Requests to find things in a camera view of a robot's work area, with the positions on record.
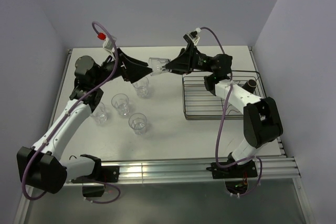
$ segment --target gray floor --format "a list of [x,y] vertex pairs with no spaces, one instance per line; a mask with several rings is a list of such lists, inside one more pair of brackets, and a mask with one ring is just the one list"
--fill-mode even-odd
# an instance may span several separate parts
[[262,181],[241,199],[230,198],[222,182],[121,190],[118,201],[96,205],[82,200],[81,188],[66,187],[31,203],[25,223],[305,223],[291,179]]

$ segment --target white wall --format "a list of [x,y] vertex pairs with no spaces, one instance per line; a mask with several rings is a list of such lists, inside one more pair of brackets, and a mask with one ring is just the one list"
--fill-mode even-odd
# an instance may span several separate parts
[[335,223],[336,0],[278,0],[255,45],[319,223]]
[[16,153],[51,116],[66,52],[36,0],[0,0],[0,223],[12,223],[21,197]]
[[[183,35],[209,26],[225,45],[254,45],[276,0],[39,0],[68,47],[98,47],[98,20],[119,46],[185,45]],[[201,45],[215,45],[208,36]]]

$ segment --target metal wire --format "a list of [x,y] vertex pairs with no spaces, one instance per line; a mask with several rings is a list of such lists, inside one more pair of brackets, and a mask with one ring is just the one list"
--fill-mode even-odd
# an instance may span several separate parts
[[[260,73],[257,71],[233,70],[233,81],[239,86],[253,79],[257,82],[255,95],[265,98],[266,93]],[[223,113],[223,99],[205,89],[204,76],[207,72],[196,71],[182,76],[183,112],[187,120],[220,120]],[[243,115],[231,104],[226,110],[226,119],[242,119]]]

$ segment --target upside-down glass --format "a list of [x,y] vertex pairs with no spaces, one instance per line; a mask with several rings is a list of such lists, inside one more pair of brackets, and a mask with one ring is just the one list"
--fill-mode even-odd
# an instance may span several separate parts
[[129,99],[125,94],[116,94],[111,103],[120,115],[127,115],[130,112]]
[[146,133],[147,118],[144,114],[136,113],[131,115],[128,124],[134,130],[136,135],[143,135]]
[[153,72],[151,72],[151,76],[156,76],[161,73],[168,73],[170,72],[169,69],[166,69],[165,65],[170,62],[170,59],[164,58],[149,58],[148,65]]
[[145,97],[146,95],[148,95],[148,83],[149,80],[147,79],[147,77],[144,77],[142,79],[140,79],[139,81],[133,83],[133,87],[136,90],[136,94],[139,97]]
[[105,105],[100,102],[95,111],[90,115],[97,123],[104,123],[107,121],[108,116],[105,109]]

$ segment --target tabletop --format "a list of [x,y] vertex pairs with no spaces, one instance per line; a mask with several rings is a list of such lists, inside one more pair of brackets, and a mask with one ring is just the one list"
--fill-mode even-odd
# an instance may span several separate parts
[[[150,57],[176,58],[182,47],[123,47],[128,56],[147,62]],[[219,47],[197,47],[209,56],[220,53]],[[225,52],[233,56],[232,69],[255,70],[247,46],[224,46]],[[74,88],[75,62],[90,55],[97,64],[101,64],[109,55],[102,48],[75,48],[70,56],[55,119],[63,111]],[[90,154],[103,161],[136,161],[156,159],[208,158],[215,156],[215,143],[219,120],[188,121],[183,113],[182,77],[164,73],[148,76],[150,94],[141,98],[131,83],[121,77],[106,83],[101,99],[108,111],[108,120],[97,124],[93,118],[87,118],[76,131],[65,148],[62,160],[70,155]],[[130,99],[131,112],[120,116],[112,107],[111,99],[118,93],[126,94]],[[148,130],[144,135],[135,135],[129,127],[128,119],[133,113],[143,113],[148,119]],[[243,121],[225,121],[219,156],[226,157],[242,141]],[[281,155],[277,141],[263,146],[258,155]]]

